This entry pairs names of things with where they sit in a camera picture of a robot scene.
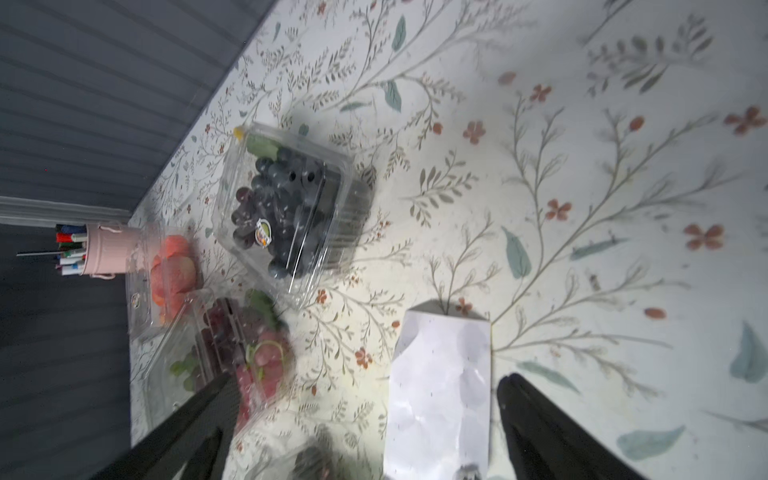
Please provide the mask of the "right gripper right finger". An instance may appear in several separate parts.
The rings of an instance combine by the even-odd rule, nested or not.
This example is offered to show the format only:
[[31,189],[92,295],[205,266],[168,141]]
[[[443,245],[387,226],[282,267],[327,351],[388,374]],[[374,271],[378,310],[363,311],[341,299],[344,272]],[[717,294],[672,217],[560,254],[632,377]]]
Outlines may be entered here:
[[520,374],[503,377],[497,402],[518,479],[640,479],[642,476]]

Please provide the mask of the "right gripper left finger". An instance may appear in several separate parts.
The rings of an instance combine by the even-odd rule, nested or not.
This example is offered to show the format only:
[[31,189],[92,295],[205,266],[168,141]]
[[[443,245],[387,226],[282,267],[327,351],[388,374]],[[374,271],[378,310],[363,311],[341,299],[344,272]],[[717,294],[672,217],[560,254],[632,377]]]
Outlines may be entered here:
[[220,479],[239,414],[238,382],[221,374],[96,479]]

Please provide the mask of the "white sticker sheet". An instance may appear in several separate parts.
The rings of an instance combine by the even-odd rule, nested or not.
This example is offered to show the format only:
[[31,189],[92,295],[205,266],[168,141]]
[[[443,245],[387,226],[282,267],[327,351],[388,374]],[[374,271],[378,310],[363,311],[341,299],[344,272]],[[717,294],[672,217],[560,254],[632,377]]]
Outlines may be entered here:
[[407,311],[389,375],[385,478],[486,478],[491,380],[488,322]]

